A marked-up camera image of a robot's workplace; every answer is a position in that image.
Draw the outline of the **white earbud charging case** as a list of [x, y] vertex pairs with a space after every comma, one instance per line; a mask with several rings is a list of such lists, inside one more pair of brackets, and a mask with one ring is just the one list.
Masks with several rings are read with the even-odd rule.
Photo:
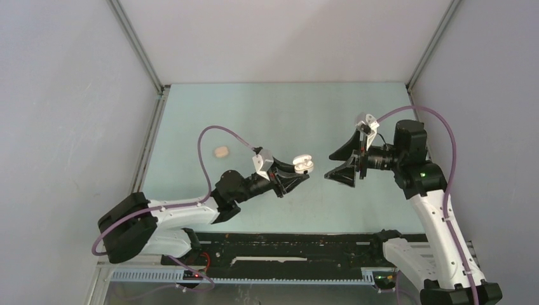
[[298, 174], [309, 174], [314, 170], [313, 158], [309, 154], [296, 156], [292, 160], [294, 171]]

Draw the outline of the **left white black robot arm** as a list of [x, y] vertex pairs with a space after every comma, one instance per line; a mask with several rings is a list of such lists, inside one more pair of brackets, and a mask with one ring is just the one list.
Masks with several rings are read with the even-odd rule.
[[224, 172], [208, 196], [191, 200], [149, 200], [144, 193], [129, 194], [98, 221], [105, 255], [112, 264], [139, 255], [170, 255], [185, 264], [198, 262], [201, 246], [193, 226], [226, 222], [239, 214], [239, 204], [272, 191], [281, 198], [310, 177], [310, 155], [291, 164], [254, 156], [256, 171], [244, 177]]

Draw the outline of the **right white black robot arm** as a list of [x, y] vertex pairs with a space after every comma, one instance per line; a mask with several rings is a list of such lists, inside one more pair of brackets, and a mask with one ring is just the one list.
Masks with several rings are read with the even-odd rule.
[[395, 230], [380, 231], [369, 249], [373, 263], [392, 263], [416, 287], [422, 304], [496, 304], [497, 283], [486, 280], [458, 227], [439, 165], [426, 158], [423, 123], [405, 119], [395, 125], [392, 144], [375, 146], [377, 121], [359, 121], [353, 136], [329, 159], [340, 165], [325, 178], [354, 187], [368, 170], [389, 170], [420, 218], [433, 261], [415, 252]]

